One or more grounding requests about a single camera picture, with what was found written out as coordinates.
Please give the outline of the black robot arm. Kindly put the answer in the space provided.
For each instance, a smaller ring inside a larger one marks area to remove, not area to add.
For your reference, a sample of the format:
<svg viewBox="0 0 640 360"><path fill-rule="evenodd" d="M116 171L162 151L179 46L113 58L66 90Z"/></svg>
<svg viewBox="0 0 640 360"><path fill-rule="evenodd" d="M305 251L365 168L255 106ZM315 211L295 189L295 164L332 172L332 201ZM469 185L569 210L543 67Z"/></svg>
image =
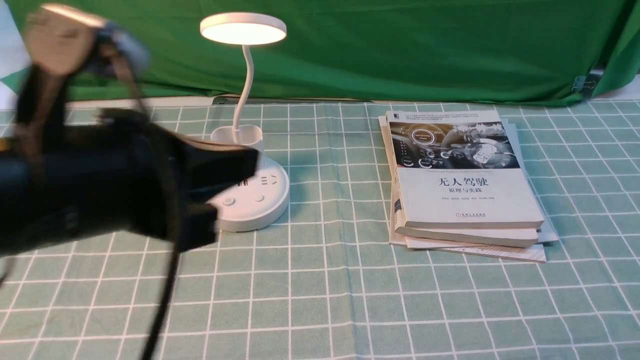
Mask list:
<svg viewBox="0 0 640 360"><path fill-rule="evenodd" d="M104 108L98 123L65 125L39 158L42 174L3 137L1 255L13 256L117 231L173 243L212 244L210 199L252 177L259 151L185 136L133 109Z"/></svg>

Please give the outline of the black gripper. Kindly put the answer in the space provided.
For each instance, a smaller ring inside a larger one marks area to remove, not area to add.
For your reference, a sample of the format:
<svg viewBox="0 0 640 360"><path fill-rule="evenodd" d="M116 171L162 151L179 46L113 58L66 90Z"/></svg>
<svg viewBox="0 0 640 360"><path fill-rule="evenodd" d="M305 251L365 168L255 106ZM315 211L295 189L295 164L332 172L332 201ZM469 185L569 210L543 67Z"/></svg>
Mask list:
<svg viewBox="0 0 640 360"><path fill-rule="evenodd" d="M108 109L94 125L32 123L33 242L71 242L114 231L173 242L173 253L217 241L208 202L255 175L260 152L177 136L144 114ZM187 198L185 201L185 183Z"/></svg>

